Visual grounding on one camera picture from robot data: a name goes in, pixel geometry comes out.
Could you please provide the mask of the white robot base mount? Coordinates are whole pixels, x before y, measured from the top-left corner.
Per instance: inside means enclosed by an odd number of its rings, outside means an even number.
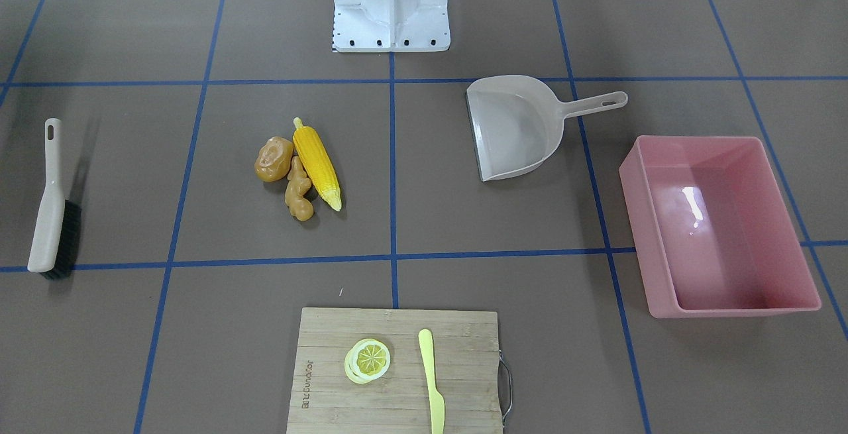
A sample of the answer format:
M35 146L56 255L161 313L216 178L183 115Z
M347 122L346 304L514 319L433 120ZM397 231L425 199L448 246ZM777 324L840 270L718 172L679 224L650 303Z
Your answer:
M340 53L444 52L448 0L334 0L331 48Z

